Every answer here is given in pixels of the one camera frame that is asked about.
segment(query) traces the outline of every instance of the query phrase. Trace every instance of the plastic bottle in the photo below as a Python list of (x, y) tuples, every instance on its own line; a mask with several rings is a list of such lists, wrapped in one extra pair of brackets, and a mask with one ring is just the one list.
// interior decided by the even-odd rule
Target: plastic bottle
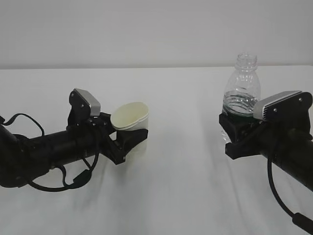
[[(253, 107), (261, 98), (261, 85), (256, 69), (256, 55), (238, 55), (235, 71), (225, 87), (223, 113), (241, 120), (253, 118)], [(222, 137), (226, 142), (230, 142), (224, 130)]]

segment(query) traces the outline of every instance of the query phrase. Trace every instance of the bottle mouth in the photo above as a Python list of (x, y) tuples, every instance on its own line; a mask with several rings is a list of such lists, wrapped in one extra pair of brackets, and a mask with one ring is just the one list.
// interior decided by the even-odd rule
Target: bottle mouth
[(256, 55), (243, 52), (238, 55), (235, 67), (246, 71), (256, 70), (258, 67), (258, 58)]

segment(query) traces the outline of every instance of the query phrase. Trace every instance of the white wall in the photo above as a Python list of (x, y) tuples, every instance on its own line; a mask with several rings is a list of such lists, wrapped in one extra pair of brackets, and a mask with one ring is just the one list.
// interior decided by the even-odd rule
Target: white wall
[(2, 0), (0, 69), (313, 64), (312, 0)]

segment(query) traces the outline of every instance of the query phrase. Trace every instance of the white tabletop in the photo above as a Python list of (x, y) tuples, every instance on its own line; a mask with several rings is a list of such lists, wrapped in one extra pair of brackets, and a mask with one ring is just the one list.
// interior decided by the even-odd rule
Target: white tabletop
[[(4, 118), (23, 112), (47, 134), (65, 130), (73, 88), (90, 91), (111, 113), (143, 101), (150, 108), (145, 158), (115, 166), (101, 157), (81, 189), (60, 193), (0, 188), (1, 235), (300, 235), (276, 203), (262, 156), (231, 160), (218, 125), (233, 68), (0, 70)], [(313, 93), (313, 67), (260, 67), (262, 97)], [(40, 131), (25, 118), (9, 130)], [(68, 181), (84, 164), (67, 165)], [(312, 192), (273, 167), (283, 201), (313, 218)], [(60, 186), (51, 171), (37, 182)]]

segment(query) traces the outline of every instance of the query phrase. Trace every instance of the robotic arm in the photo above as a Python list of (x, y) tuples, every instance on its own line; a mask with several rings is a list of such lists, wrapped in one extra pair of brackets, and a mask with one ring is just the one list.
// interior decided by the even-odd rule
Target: robotic arm
[(269, 185), (277, 202), (292, 217), (293, 223), (309, 234), (313, 234), (313, 222), (291, 212), (282, 202), (274, 186), (271, 163), (313, 191), (313, 138), (309, 118), (312, 102), (308, 92), (282, 92), (256, 103), (251, 122), (226, 114), (219, 116), (220, 125), (231, 139), (225, 146), (226, 154), (231, 159), (265, 156)]
[[(125, 162), (126, 155), (148, 136), (148, 130), (116, 131), (110, 114), (101, 113), (100, 103), (87, 91), (74, 89), (69, 96), (71, 111), (65, 131), (45, 135), (42, 127), (30, 116), (16, 114), (8, 122), (0, 118), (0, 185), (6, 188), (22, 187), (26, 184), (50, 192), (80, 188), (89, 182), (99, 154), (115, 164)], [(42, 136), (28, 139), (13, 135), (4, 126), (23, 115), (37, 124)], [(116, 131), (116, 140), (110, 134)], [(95, 155), (92, 165), (86, 158)], [(64, 165), (83, 160), (88, 167), (72, 184), (65, 182)], [(34, 179), (58, 168), (63, 174), (63, 187), (47, 188), (33, 182)]]

